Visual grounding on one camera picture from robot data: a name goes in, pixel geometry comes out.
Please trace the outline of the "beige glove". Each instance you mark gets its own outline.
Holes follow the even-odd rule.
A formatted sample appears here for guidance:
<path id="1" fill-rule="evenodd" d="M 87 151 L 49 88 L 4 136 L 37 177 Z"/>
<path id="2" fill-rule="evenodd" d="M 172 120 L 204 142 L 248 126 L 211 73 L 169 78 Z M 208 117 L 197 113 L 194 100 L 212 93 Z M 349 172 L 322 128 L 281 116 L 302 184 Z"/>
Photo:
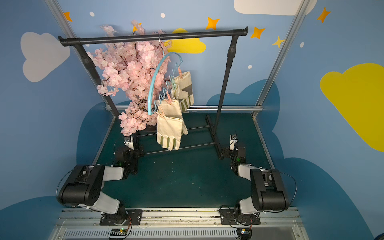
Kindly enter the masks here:
<path id="1" fill-rule="evenodd" d="M 161 118 L 157 114 L 157 143 L 169 151 L 179 150 L 183 135 L 188 135 L 184 118 Z"/>
<path id="2" fill-rule="evenodd" d="M 182 76 L 174 78 L 172 98 L 178 100 L 182 113 L 186 112 L 194 104 L 191 72 L 182 73 Z"/>
<path id="3" fill-rule="evenodd" d="M 165 117 L 183 119 L 182 111 L 178 100 L 172 100 L 170 105 L 165 100 L 162 100 L 158 104 L 158 111 L 162 111 Z"/>

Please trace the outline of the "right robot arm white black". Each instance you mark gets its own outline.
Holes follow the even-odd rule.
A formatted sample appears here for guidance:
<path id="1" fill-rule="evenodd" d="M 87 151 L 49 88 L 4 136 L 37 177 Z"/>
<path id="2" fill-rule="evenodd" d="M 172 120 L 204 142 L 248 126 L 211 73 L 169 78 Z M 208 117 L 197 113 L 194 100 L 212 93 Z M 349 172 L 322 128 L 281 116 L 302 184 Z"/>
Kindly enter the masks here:
<path id="1" fill-rule="evenodd" d="M 230 144 L 229 153 L 232 171 L 251 184 L 251 195 L 239 201 L 238 212 L 241 215 L 280 213 L 290 207 L 291 201 L 279 171 L 247 163 L 246 148 L 236 142 Z"/>

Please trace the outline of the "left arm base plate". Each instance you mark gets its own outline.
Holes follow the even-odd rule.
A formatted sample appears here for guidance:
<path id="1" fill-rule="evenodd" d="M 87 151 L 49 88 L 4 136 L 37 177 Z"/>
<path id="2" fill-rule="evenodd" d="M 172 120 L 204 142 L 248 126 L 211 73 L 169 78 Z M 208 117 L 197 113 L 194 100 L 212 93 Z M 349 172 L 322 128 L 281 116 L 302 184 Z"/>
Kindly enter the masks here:
<path id="1" fill-rule="evenodd" d="M 102 214 L 100 226 L 139 226 L 142 219 L 143 210 L 127 209 L 125 214 Z"/>

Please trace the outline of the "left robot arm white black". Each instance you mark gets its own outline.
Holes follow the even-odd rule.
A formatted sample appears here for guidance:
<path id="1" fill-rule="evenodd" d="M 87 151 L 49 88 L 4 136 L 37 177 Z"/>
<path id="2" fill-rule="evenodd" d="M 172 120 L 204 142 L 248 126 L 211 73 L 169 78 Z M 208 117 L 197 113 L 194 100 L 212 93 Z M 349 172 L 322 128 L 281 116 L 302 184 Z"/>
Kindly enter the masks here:
<path id="1" fill-rule="evenodd" d="M 103 192 L 106 182 L 120 181 L 138 173 L 142 151 L 122 146 L 115 151 L 116 164 L 77 165 L 56 189 L 57 201 L 69 208 L 87 208 L 101 213 L 101 226 L 138 226 L 142 210 L 127 210 L 122 200 Z"/>

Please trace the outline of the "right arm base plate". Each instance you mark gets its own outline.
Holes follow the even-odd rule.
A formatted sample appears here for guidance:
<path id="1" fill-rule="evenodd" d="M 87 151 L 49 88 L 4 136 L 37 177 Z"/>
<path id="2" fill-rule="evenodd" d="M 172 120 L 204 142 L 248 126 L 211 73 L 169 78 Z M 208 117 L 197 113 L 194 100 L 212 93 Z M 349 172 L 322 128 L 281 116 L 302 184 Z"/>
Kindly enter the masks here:
<path id="1" fill-rule="evenodd" d="M 259 215 L 244 215 L 238 209 L 233 208 L 219 208 L 220 219 L 222 225 L 259 225 L 261 223 Z"/>

